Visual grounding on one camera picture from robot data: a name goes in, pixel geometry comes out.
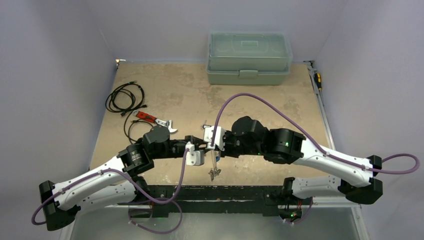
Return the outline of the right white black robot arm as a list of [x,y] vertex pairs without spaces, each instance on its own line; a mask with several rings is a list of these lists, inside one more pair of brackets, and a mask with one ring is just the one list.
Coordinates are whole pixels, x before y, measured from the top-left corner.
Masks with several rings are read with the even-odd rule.
[[310,197],[339,197],[363,205],[383,195],[383,183],[370,168],[382,167],[376,155],[360,158],[315,145],[303,134],[287,128],[268,129],[249,116],[239,118],[231,130],[219,129],[214,144],[222,157],[262,156],[280,165],[298,165],[324,172],[325,176],[287,177],[280,196],[288,204]]

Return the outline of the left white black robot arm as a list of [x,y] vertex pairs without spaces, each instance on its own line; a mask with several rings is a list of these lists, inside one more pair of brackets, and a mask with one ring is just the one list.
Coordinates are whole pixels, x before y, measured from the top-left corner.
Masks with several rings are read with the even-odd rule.
[[56,231],[73,223],[78,214],[109,205],[171,203],[182,187],[182,179],[171,197],[155,196],[141,174],[153,169],[157,159],[181,158],[182,178],[186,165],[203,164],[205,152],[213,146],[212,139],[213,128],[208,125],[202,138],[187,135],[183,139],[171,139],[168,129],[155,126],[116,156],[80,176],[59,183],[42,182],[39,185],[41,205],[33,213],[31,222]]

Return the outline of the green plastic toolbox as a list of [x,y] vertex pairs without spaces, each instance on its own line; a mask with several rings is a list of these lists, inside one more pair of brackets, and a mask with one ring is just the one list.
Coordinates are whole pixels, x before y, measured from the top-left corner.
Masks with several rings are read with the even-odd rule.
[[290,74],[293,52],[282,33],[210,32],[206,73],[211,85],[277,86]]

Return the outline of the keyring with keys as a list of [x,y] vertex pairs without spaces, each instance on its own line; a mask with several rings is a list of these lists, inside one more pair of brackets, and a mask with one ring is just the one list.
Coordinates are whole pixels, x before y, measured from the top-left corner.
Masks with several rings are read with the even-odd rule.
[[221,170],[218,168],[218,161],[221,159],[221,155],[219,151],[211,150],[210,151],[212,167],[209,171],[210,179],[213,182],[214,179],[220,175]]

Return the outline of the yellow black screwdriver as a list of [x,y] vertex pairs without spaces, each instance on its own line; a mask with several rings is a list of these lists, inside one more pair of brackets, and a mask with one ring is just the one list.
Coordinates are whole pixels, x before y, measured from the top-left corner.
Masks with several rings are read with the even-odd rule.
[[317,72],[317,73],[314,74],[313,79],[314,79],[314,82],[315,82],[315,85],[316,85],[317,89],[319,91],[321,91],[322,90],[322,78],[321,78],[321,75]]

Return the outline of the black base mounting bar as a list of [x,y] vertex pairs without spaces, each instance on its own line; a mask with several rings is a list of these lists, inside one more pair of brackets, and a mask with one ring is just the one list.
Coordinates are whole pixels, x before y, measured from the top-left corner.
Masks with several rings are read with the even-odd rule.
[[141,193],[130,206],[145,206],[154,218],[167,218],[170,213],[196,214],[261,214],[264,217],[301,217],[301,210],[312,197],[301,199],[289,194],[284,186],[201,186],[184,185],[175,203],[151,202]]

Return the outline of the red handled adjustable wrench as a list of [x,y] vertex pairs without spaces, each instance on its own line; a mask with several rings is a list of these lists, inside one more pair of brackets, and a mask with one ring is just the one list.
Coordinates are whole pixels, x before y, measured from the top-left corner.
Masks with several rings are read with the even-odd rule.
[[173,128],[173,126],[172,126],[172,123],[173,123],[172,120],[161,120],[161,119],[159,119],[159,118],[157,118],[155,116],[152,116],[152,115],[150,115],[148,113],[145,113],[145,112],[142,112],[140,110],[134,110],[132,112],[132,115],[135,116],[135,117],[137,117],[140,120],[145,121],[145,122],[155,123],[157,125],[160,125],[162,127],[165,127],[165,128],[167,128],[169,130],[169,132],[171,134],[178,131],[176,128]]

